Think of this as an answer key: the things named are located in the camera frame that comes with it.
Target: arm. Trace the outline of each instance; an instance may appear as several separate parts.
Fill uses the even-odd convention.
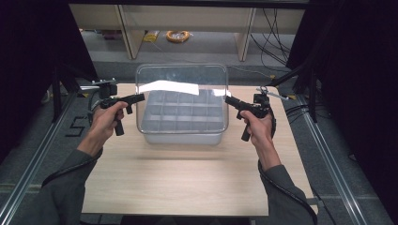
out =
[[[306,202],[304,193],[294,185],[278,156],[271,138],[272,116],[259,119],[248,111],[241,112],[245,122],[250,122],[248,132],[259,157],[258,170],[268,195],[270,224],[314,224],[307,209],[276,186]]]
[[[51,180],[39,192],[21,224],[79,224],[84,202],[84,184],[95,166],[94,157],[101,154],[102,146],[113,135],[115,115],[123,118],[125,102],[117,102],[107,110],[96,109],[93,124],[81,143],[66,159],[60,171],[85,163],[78,170],[67,172]]]

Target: tape roll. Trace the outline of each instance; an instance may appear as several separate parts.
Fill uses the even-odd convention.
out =
[[[167,40],[174,43],[182,43],[190,37],[188,31],[168,31],[166,34]]]

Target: dark sleeve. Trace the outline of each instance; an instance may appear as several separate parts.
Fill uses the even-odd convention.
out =
[[[287,196],[270,182],[287,190],[306,202],[304,192],[295,186],[284,165],[279,165],[263,172],[260,162],[258,170],[268,195],[269,224],[314,224],[307,209]]]
[[[74,150],[60,170],[91,160],[88,154]],[[80,224],[83,208],[85,181],[95,162],[65,173],[44,186],[31,203],[21,224]]]

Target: wooden table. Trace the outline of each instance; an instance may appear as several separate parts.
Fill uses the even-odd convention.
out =
[[[253,102],[255,87],[229,86]],[[273,93],[278,91],[270,87]],[[121,97],[134,84],[119,84]],[[307,198],[312,198],[280,99],[270,97],[277,119],[275,146],[282,163]],[[229,107],[229,126],[218,145],[149,144],[135,114],[123,119],[125,135],[113,136],[86,183],[84,213],[181,216],[267,216],[268,199],[257,171],[255,149],[240,139],[245,124]]]

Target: wrist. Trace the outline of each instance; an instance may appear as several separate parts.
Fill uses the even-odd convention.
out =
[[[264,172],[271,167],[282,164],[273,142],[265,141],[261,146],[258,146],[255,149],[257,150],[257,155]]]
[[[97,155],[103,145],[104,142],[92,137],[90,133],[87,133],[87,135],[82,139],[79,146],[77,147],[77,150],[85,152],[91,157],[94,157]]]

